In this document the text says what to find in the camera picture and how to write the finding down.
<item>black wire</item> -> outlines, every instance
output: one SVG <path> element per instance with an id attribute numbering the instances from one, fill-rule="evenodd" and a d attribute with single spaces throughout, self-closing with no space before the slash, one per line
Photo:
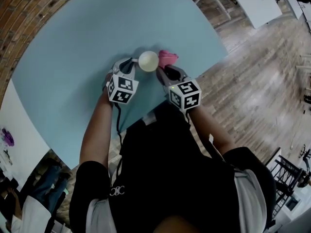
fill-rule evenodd
<path id="1" fill-rule="evenodd" d="M 186 118 L 187 118 L 188 124 L 190 125 L 190 119 L 189 119 L 189 112 L 188 112 L 188 110 L 186 111 Z"/>
<path id="2" fill-rule="evenodd" d="M 120 123 L 120 117 L 121 117 L 121 108 L 119 106 L 118 103 L 115 102 L 115 106 L 116 108 L 118 109 L 118 118 L 117 118 L 117 133 L 118 133 L 118 136 L 120 138 L 120 145 L 121 145 L 121 149 L 122 149 L 122 136 L 121 136 L 121 133 L 120 133 L 120 130 L 119 130 L 119 123 Z M 117 166 L 117 177 L 119 176 L 119 169 L 121 167 L 121 163 L 122 163 L 122 158 L 120 159 L 119 163 L 118 163 L 118 166 Z"/>
<path id="3" fill-rule="evenodd" d="M 121 117 L 121 108 L 119 106 L 118 103 L 115 102 L 115 106 L 116 108 L 118 109 L 118 118 L 117 118 L 117 133 L 118 133 L 118 136 L 120 138 L 120 145 L 121 145 L 121 148 L 122 148 L 122 136 L 121 136 L 121 133 L 120 133 L 120 130 L 119 130 L 119 123 L 120 123 L 120 117 Z"/>

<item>black t-shirt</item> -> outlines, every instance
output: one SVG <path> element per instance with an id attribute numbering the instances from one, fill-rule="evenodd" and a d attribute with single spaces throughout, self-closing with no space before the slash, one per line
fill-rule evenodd
<path id="1" fill-rule="evenodd" d="M 69 211 L 74 233 L 85 232 L 89 203 L 106 198 L 118 232 L 153 232 L 172 215 L 183 217 L 201 232 L 239 232 L 232 165 L 253 170 L 260 185 L 267 184 L 261 187 L 271 217 L 273 177 L 249 149 L 229 151 L 223 156 L 226 163 L 205 157 L 188 124 L 177 118 L 170 122 L 163 118 L 145 126 L 139 121 L 128 129 L 121 150 L 121 173 L 112 187 L 100 163 L 86 162 L 79 167 Z"/>

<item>pink toy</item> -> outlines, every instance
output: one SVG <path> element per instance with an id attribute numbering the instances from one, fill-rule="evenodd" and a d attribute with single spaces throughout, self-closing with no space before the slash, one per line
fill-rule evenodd
<path id="1" fill-rule="evenodd" d="M 164 68 L 167 65 L 174 65 L 178 59 L 176 53 L 170 53 L 167 50 L 161 50 L 159 52 L 159 67 Z"/>
<path id="2" fill-rule="evenodd" d="M 11 133 L 7 131 L 5 128 L 2 129 L 2 133 L 4 142 L 10 147 L 14 146 L 14 140 Z"/>

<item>hardwood floor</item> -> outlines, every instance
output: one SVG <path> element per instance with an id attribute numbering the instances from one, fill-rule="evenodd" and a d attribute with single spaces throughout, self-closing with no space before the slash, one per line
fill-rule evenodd
<path id="1" fill-rule="evenodd" d="M 283 11 L 288 10 L 280 4 Z M 201 0 L 198 6 L 213 26 L 224 21 L 212 0 Z M 232 14 L 241 13 L 238 9 Z M 304 17 L 270 22 L 259 29 L 243 19 L 218 34 L 229 55 L 197 79 L 203 91 L 202 104 L 238 146 L 249 147 L 263 162 L 281 147 L 282 155 L 297 163 L 302 146 L 311 142 L 311 112 L 303 115 L 300 103 L 304 87 L 310 87 L 310 74 L 295 69 L 295 65 L 310 63 L 299 56 L 311 53 L 311 34 Z M 203 149 L 193 127 L 191 131 Z M 112 140 L 112 164 L 119 159 L 119 148 L 119 140 Z M 69 195 L 57 214 L 66 223 L 74 182 L 73 175 Z"/>

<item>blue tabletop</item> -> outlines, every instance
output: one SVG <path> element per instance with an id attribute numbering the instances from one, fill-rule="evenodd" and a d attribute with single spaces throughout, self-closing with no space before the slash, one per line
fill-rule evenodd
<path id="1" fill-rule="evenodd" d="M 13 83 L 38 132 L 73 168 L 113 63 L 161 49 L 177 53 L 175 65 L 193 78 L 227 55 L 192 0 L 70 0 L 31 42 Z M 138 70 L 136 79 L 135 97 L 122 106 L 122 129 L 164 100 L 154 72 Z"/>

